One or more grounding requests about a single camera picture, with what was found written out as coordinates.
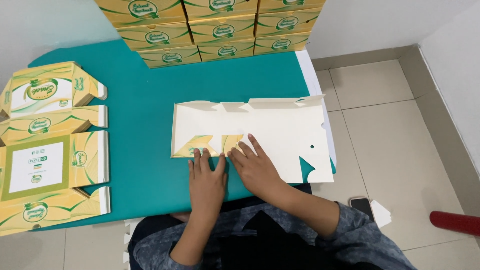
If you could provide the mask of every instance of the white label area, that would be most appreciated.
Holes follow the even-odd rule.
[[[9,192],[61,183],[62,161],[63,142],[14,151]]]
[[[17,88],[12,93],[11,117],[42,113],[54,110],[62,110],[72,107],[72,83],[60,78],[54,78],[57,90],[45,99],[31,99],[26,90],[30,83]]]

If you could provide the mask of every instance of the red cylinder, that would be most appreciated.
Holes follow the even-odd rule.
[[[433,211],[430,222],[438,228],[480,236],[480,217]]]

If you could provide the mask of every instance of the person's right hand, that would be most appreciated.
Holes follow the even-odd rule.
[[[243,142],[239,142],[239,146],[245,156],[236,148],[232,148],[227,155],[248,191],[263,200],[267,200],[270,194],[276,192],[277,187],[287,184],[280,178],[272,161],[265,154],[255,137],[248,134],[248,139],[255,152],[257,152],[256,155]]]

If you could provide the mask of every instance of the black pants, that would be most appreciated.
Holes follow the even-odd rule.
[[[294,188],[299,189],[305,193],[312,194],[310,183],[299,184],[294,186]],[[224,202],[222,204],[220,212],[228,212],[232,210],[242,209],[245,207],[259,205],[262,203],[264,203],[264,201],[261,200],[259,197],[252,196],[230,202]],[[133,231],[130,243],[128,243],[128,254],[130,255],[130,269],[142,270],[140,265],[138,265],[137,261],[133,258],[133,249],[135,249],[135,246],[138,242],[151,234],[182,223],[182,221],[169,215],[146,217],[142,221],[140,221],[140,223],[138,223],[137,227],[135,228],[135,231]]]

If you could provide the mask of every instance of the hand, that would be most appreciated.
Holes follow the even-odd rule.
[[[280,178],[272,161],[265,154],[255,137],[248,134],[248,139],[257,152],[256,155],[243,142],[239,142],[239,146],[245,156],[236,148],[232,148],[227,155],[248,191],[267,201],[268,197],[275,193],[277,187],[283,187],[287,184]]]
[[[188,160],[189,190],[192,213],[190,221],[213,227],[225,197],[227,174],[225,173],[225,154],[221,153],[215,171],[210,170],[208,149],[193,150],[195,163]]]

